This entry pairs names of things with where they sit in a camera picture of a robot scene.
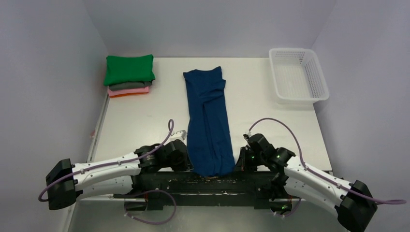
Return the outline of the blue t-shirt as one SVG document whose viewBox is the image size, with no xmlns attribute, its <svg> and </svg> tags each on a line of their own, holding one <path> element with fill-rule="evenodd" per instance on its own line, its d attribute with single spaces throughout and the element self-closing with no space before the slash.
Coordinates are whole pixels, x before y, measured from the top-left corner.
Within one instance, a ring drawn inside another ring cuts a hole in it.
<svg viewBox="0 0 410 232">
<path fill-rule="evenodd" d="M 183 73 L 189 124 L 187 149 L 193 171 L 213 177 L 233 172 L 235 159 L 226 110 L 226 81 L 220 66 Z"/>
</svg>

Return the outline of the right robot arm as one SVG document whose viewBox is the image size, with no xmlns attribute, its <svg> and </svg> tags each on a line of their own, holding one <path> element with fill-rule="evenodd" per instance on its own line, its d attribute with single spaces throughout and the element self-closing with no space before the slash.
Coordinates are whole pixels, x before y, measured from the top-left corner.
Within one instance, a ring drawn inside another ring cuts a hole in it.
<svg viewBox="0 0 410 232">
<path fill-rule="evenodd" d="M 378 207 L 365 183 L 352 183 L 302 164 L 294 152 L 274 148 L 260 133 L 243 137 L 247 141 L 244 166 L 267 167 L 274 174 L 271 190 L 276 196 L 305 199 L 327 210 L 350 232 L 366 230 Z"/>
</svg>

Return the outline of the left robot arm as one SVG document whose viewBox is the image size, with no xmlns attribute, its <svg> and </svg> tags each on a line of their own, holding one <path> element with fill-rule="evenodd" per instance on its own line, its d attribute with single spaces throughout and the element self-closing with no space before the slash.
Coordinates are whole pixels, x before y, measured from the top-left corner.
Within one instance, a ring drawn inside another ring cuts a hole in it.
<svg viewBox="0 0 410 232">
<path fill-rule="evenodd" d="M 72 164 L 70 159 L 62 159 L 46 176 L 48 208 L 59 210 L 77 200 L 107 194 L 140 197 L 144 184 L 132 177 L 155 173 L 162 168 L 171 168 L 174 172 L 192 169 L 183 141 L 146 145 L 121 157 L 99 162 Z"/>
</svg>

